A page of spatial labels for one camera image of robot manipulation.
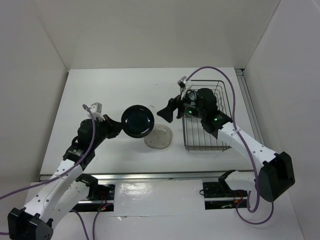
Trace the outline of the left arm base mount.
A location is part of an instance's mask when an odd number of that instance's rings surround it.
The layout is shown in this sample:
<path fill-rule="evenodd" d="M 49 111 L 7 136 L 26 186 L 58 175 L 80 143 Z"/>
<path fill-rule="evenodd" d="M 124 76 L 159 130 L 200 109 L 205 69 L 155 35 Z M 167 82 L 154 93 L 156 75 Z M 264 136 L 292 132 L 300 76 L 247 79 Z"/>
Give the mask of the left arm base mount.
<path fill-rule="evenodd" d="M 113 212 L 115 187 L 115 184 L 99 185 L 93 195 L 79 201 L 72 209 L 80 213 Z"/>

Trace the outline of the black round plate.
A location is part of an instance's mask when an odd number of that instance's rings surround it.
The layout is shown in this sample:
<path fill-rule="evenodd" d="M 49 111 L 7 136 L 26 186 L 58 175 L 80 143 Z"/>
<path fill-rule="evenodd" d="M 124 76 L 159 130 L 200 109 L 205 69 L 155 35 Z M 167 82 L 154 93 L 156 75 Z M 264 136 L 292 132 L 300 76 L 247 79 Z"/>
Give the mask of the black round plate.
<path fill-rule="evenodd" d="M 149 135 L 155 125 L 153 113 L 143 105 L 132 105 L 121 116 L 122 130 L 130 137 L 141 139 Z"/>

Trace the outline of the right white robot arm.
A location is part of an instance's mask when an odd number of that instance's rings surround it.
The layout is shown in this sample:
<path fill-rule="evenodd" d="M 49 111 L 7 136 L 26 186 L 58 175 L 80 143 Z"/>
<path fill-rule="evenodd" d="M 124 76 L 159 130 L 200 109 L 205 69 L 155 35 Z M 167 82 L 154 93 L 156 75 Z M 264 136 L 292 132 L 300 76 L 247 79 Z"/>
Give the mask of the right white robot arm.
<path fill-rule="evenodd" d="M 295 184 L 291 157 L 286 152 L 277 153 L 263 146 L 245 133 L 228 115 L 220 111 L 217 98 L 209 88 L 188 90 L 171 98 L 157 115 L 168 123 L 177 118 L 192 116 L 200 119 L 203 129 L 248 159 L 252 172 L 229 170 L 218 179 L 218 190 L 223 196 L 234 191 L 256 191 L 267 202 L 274 202 Z"/>

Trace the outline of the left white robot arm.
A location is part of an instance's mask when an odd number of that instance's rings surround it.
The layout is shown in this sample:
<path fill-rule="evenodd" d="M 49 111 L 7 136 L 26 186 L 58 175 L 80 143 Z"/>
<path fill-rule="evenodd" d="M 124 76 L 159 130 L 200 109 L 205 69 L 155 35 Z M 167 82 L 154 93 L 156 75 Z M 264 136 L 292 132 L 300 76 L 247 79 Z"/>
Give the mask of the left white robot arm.
<path fill-rule="evenodd" d="M 50 240 L 54 229 L 70 210 L 83 199 L 106 201 L 108 191 L 98 179 L 84 173 L 95 157 L 95 149 L 116 137 L 121 123 L 103 115 L 81 122 L 77 136 L 65 152 L 56 173 L 21 209 L 13 208 L 7 216 L 8 235 L 12 240 Z"/>

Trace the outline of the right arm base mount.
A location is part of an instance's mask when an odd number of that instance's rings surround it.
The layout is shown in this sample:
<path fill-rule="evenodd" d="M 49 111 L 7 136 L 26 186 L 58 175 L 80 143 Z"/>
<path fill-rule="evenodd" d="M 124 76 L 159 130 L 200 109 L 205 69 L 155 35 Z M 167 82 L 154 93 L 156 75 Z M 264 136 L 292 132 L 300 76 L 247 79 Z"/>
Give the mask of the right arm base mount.
<path fill-rule="evenodd" d="M 224 210 L 246 208 L 247 192 L 244 190 L 227 190 L 219 182 L 203 182 L 199 194 L 204 197 L 206 210 Z"/>

